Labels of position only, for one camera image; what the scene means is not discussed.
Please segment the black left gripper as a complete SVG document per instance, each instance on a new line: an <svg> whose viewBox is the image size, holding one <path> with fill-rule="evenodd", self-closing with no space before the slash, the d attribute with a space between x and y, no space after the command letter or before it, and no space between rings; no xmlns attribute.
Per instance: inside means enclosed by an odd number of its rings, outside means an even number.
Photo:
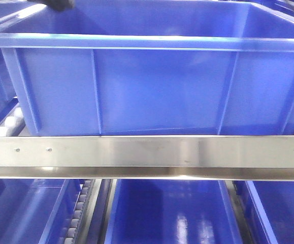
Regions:
<svg viewBox="0 0 294 244"><path fill-rule="evenodd" d="M27 0L37 4L44 4L56 11L72 9L75 6L74 0Z"/></svg>

